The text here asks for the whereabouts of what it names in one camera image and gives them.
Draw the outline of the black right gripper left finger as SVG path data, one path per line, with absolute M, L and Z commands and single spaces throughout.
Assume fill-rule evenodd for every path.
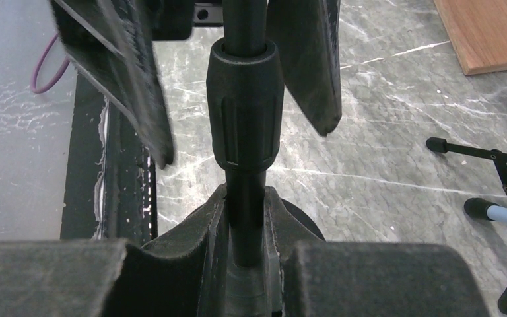
M 143 246 L 0 242 L 0 316 L 223 316 L 226 187 Z

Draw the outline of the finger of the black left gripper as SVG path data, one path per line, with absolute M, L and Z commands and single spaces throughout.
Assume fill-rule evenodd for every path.
M 267 35 L 280 51 L 288 91 L 322 137 L 342 116 L 338 0 L 276 0 L 267 6 Z
M 160 168 L 174 141 L 153 50 L 163 1 L 50 1 L 67 57 L 130 121 Z

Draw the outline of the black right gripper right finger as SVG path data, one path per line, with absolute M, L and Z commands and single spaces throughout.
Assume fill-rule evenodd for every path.
M 440 244 L 326 242 L 265 189 L 265 313 L 488 316 L 466 261 Z

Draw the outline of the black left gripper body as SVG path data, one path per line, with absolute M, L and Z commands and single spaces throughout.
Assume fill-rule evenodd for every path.
M 223 26 L 221 0 L 156 0 L 148 2 L 154 41 L 180 41 L 194 28 Z

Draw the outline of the black round-base mic stand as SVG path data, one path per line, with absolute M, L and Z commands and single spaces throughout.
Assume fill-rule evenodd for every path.
M 281 219 L 295 237 L 323 240 L 303 210 L 266 191 L 280 147 L 283 75 L 266 37 L 266 1 L 223 1 L 224 36 L 211 47 L 207 103 L 213 153 L 224 170 L 229 223 L 226 314 L 283 316 L 281 256 L 273 232 Z

